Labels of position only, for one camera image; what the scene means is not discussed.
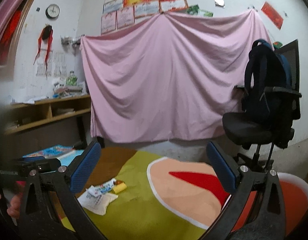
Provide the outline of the person's left hand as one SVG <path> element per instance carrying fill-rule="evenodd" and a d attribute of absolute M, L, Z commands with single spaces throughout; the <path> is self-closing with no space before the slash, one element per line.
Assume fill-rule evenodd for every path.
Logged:
<path fill-rule="evenodd" d="M 14 195 L 11 198 L 10 206 L 7 208 L 8 215 L 14 219 L 19 219 L 20 217 L 21 199 L 22 199 L 22 193 L 19 192 L 18 194 Z"/>

